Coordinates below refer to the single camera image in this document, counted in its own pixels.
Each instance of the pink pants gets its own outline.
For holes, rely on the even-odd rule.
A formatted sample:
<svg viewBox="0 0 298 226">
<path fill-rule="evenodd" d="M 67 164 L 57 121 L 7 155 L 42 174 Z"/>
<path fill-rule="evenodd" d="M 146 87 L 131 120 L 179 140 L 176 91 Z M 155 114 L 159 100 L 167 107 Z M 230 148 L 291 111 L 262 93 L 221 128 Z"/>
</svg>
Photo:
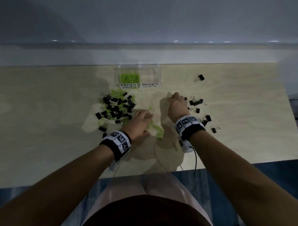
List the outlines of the pink pants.
<svg viewBox="0 0 298 226">
<path fill-rule="evenodd" d="M 113 178 L 95 201 L 83 224 L 98 210 L 111 202 L 146 194 L 186 203 L 195 208 L 212 225 L 205 210 L 171 173 L 144 175 L 144 186 L 141 184 L 140 176 Z"/>
</svg>

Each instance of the left hand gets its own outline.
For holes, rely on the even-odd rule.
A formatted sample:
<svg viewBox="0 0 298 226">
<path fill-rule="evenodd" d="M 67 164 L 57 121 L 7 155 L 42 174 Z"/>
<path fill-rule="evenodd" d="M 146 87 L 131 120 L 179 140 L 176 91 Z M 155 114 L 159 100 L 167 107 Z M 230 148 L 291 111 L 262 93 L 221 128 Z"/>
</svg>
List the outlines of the left hand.
<svg viewBox="0 0 298 226">
<path fill-rule="evenodd" d="M 121 130 L 126 132 L 133 143 L 137 138 L 150 134 L 146 127 L 152 120 L 153 115 L 147 110 L 137 111 L 132 120 L 125 124 Z"/>
</svg>

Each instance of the dark shirt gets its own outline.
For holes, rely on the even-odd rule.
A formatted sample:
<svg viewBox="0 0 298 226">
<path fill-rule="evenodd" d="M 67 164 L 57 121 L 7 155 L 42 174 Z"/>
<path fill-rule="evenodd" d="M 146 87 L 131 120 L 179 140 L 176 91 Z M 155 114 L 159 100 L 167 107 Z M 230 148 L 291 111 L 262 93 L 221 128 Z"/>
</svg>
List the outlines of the dark shirt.
<svg viewBox="0 0 298 226">
<path fill-rule="evenodd" d="M 156 224 L 210 226 L 206 218 L 190 205 L 152 195 L 112 202 L 98 210 L 83 226 Z"/>
</svg>

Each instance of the hand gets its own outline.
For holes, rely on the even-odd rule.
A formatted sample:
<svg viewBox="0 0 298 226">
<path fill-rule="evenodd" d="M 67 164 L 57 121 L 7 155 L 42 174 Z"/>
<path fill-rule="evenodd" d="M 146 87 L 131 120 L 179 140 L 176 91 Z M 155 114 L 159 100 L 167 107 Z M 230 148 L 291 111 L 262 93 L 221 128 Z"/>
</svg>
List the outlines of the hand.
<svg viewBox="0 0 298 226">
<path fill-rule="evenodd" d="M 133 119 L 125 124 L 121 130 L 129 135 L 133 143 L 137 138 L 150 134 L 145 129 L 152 118 L 153 115 L 147 110 L 137 111 Z"/>
<path fill-rule="evenodd" d="M 170 102 L 168 116 L 173 123 L 176 123 L 178 119 L 185 115 L 189 115 L 189 110 L 183 96 L 179 93 L 174 93 L 171 98 L 168 98 Z"/>
</svg>

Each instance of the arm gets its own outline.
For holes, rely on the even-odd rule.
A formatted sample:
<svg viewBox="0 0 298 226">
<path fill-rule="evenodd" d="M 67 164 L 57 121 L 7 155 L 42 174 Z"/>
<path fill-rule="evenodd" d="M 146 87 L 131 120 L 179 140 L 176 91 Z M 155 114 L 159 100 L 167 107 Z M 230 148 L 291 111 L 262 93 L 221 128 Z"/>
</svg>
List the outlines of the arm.
<svg viewBox="0 0 298 226">
<path fill-rule="evenodd" d="M 178 93 L 170 102 L 173 122 L 189 115 Z M 189 141 L 246 225 L 297 224 L 298 201 L 257 168 L 206 131 L 194 133 Z"/>
<path fill-rule="evenodd" d="M 148 111 L 138 111 L 121 130 L 133 142 L 148 133 L 144 130 L 152 117 Z M 61 225 L 113 160 L 111 149 L 99 145 L 3 206 L 0 225 Z"/>
</svg>

